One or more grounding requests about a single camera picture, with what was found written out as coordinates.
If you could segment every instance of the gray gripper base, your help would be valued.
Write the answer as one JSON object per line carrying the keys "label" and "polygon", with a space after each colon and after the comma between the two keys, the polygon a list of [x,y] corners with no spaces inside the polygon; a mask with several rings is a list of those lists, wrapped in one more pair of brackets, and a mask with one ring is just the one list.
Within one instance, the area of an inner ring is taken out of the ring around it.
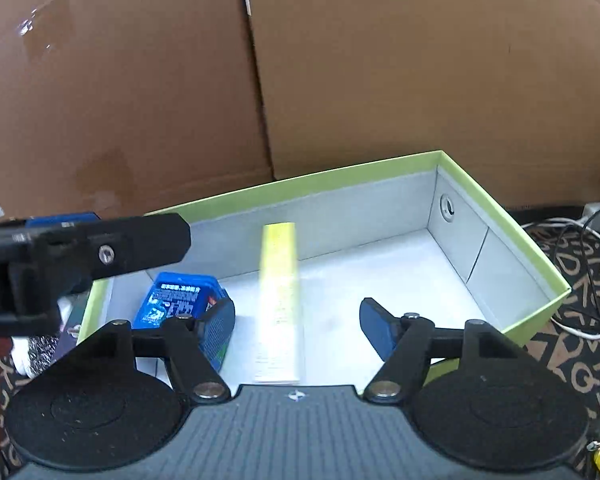
{"label": "gray gripper base", "polygon": [[503,475],[459,465],[421,441],[397,408],[363,402],[352,386],[243,386],[228,403],[193,410],[173,440],[139,462],[84,474],[29,464],[14,478],[576,480],[580,477],[566,466],[532,474]]}

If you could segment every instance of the storage box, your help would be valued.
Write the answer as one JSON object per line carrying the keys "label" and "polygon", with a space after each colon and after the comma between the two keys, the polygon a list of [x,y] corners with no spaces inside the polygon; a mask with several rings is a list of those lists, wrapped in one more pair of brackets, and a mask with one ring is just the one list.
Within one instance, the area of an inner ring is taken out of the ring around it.
{"label": "storage box", "polygon": [[[80,338],[133,319],[162,270],[215,275],[235,303],[221,375],[235,393],[254,377],[262,227],[294,222],[304,329],[304,384],[362,389],[381,361],[360,330],[366,296],[437,326],[487,320],[524,344],[570,291],[542,251],[443,152],[371,162],[252,187],[161,212],[191,225],[174,266],[95,283]],[[432,368],[431,376],[454,362]],[[165,378],[155,360],[139,368]]]}

